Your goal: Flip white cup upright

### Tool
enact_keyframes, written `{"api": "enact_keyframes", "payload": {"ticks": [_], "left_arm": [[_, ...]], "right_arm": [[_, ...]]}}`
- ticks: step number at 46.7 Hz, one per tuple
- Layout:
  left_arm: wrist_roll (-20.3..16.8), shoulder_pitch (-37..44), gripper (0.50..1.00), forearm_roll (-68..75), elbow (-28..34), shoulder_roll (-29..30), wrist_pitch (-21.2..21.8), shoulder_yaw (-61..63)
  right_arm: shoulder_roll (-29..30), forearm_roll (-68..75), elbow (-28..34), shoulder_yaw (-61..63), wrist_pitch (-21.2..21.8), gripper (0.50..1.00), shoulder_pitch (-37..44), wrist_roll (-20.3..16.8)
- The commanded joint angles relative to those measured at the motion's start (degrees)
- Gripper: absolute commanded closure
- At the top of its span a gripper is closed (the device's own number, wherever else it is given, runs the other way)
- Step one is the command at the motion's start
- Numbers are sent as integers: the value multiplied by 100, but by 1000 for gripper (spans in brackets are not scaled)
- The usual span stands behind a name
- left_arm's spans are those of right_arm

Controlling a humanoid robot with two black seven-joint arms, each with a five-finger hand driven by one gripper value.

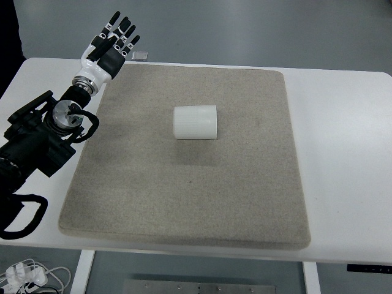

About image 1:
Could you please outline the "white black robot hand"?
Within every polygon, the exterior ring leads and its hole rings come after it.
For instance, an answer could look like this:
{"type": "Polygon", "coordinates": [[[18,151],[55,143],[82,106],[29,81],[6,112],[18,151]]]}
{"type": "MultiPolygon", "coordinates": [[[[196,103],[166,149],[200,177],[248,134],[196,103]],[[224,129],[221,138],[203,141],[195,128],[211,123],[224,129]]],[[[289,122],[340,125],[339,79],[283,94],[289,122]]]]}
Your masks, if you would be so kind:
{"type": "Polygon", "coordinates": [[[107,70],[98,65],[103,55],[115,44],[114,49],[121,52],[121,55],[126,58],[140,40],[140,36],[136,35],[126,45],[128,38],[135,31],[136,26],[131,25],[128,17],[124,17],[119,25],[115,26],[120,14],[120,11],[114,13],[101,30],[100,35],[95,36],[83,52],[80,59],[81,69],[72,80],[73,86],[83,88],[89,94],[97,94],[104,83],[113,79],[107,70]]]}

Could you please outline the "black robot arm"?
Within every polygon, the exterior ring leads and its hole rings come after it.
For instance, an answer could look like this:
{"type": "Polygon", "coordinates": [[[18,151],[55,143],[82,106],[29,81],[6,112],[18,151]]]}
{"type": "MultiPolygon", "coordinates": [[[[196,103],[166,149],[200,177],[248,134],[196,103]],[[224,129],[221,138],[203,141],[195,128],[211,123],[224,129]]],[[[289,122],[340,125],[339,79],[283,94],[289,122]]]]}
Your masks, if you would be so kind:
{"type": "Polygon", "coordinates": [[[81,69],[60,99],[47,91],[8,118],[7,143],[1,147],[1,195],[15,193],[36,170],[51,177],[76,153],[74,144],[94,135],[99,119],[85,107],[117,76],[140,40],[133,35],[135,28],[116,12],[83,53],[81,69]]]}

